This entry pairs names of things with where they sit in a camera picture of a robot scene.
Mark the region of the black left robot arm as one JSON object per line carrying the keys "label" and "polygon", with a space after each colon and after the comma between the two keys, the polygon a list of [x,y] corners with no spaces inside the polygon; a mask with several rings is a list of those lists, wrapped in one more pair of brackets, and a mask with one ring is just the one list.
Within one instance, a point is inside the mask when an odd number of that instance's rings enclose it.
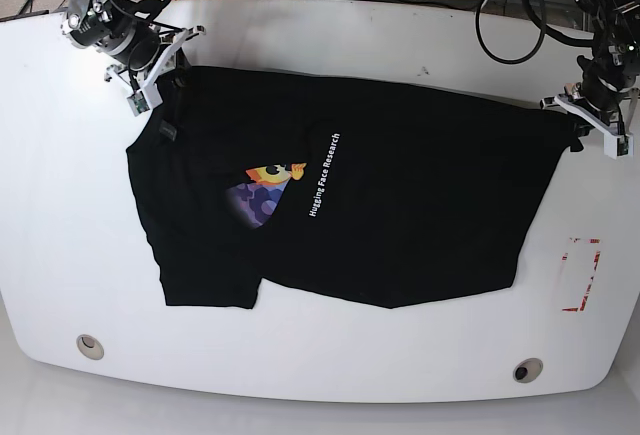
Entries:
{"label": "black left robot arm", "polygon": [[602,127],[617,139],[628,136],[631,116],[624,115],[621,102],[638,101],[632,93],[639,78],[639,0],[573,0],[591,18],[590,39],[570,37],[549,25],[545,0],[521,0],[529,20],[538,28],[532,50],[516,59],[505,59],[489,50],[482,38],[480,17],[489,0],[480,0],[475,9],[474,28],[483,52],[503,65],[519,65],[537,54],[545,38],[574,48],[589,48],[591,57],[580,56],[577,63],[582,80],[556,97],[564,110],[583,118],[593,127]]}

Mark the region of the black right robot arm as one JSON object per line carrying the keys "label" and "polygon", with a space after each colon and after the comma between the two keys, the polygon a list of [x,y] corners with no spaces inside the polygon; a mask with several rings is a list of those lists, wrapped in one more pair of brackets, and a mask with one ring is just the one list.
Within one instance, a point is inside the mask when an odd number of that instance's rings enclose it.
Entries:
{"label": "black right robot arm", "polygon": [[172,0],[69,0],[63,34],[78,48],[94,47],[116,60],[133,92],[169,46],[201,27],[179,28],[157,20]]}

